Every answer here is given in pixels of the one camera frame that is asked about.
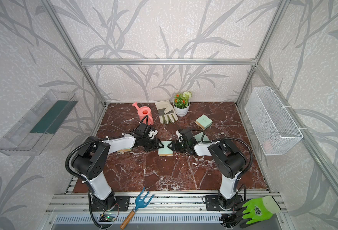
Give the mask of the mint drawer jewelry box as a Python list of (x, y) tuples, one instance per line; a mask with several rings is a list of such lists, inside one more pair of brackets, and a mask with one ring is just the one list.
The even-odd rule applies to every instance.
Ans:
[(165, 156), (172, 156), (173, 155), (173, 150), (171, 150), (168, 145), (171, 143), (172, 141), (162, 141), (162, 144), (164, 145), (163, 148), (160, 148), (158, 150), (158, 156), (159, 157), (165, 157)]

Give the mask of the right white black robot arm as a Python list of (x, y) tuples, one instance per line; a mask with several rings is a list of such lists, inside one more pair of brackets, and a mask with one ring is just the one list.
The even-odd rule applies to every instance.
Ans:
[(205, 132), (199, 130), (201, 135), (193, 135), (195, 129), (179, 129), (176, 131), (178, 138), (168, 144), (173, 151), (187, 153), (193, 156), (211, 156), (222, 174), (222, 184), (218, 191), (219, 201), (222, 206), (229, 206), (238, 195), (238, 182), (251, 168), (253, 153), (251, 147), (241, 139), (220, 138), (205, 140)]

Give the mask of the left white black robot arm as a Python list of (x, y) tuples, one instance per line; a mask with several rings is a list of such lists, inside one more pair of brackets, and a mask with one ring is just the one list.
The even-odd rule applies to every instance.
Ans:
[(89, 192), (101, 201), (113, 196), (103, 170), (109, 154), (133, 147), (143, 147), (146, 152), (158, 150), (164, 144), (156, 137), (157, 130), (140, 123), (132, 132), (118, 137), (88, 137), (83, 144), (72, 150), (66, 160), (65, 169), (87, 184)]

